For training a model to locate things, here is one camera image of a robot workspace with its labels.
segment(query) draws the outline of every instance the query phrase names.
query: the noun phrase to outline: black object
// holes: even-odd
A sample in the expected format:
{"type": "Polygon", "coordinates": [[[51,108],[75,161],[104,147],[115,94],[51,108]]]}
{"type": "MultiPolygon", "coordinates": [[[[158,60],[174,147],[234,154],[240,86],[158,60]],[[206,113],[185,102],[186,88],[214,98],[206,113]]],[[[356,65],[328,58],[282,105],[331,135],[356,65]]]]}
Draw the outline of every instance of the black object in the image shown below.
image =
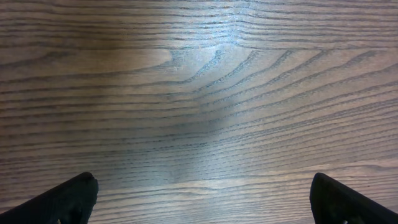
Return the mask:
{"type": "Polygon", "coordinates": [[[84,172],[0,214],[1,224],[87,224],[97,200],[98,182],[84,172]]]}
{"type": "Polygon", "coordinates": [[[310,193],[316,224],[393,224],[398,215],[331,177],[317,173],[310,193]]]}

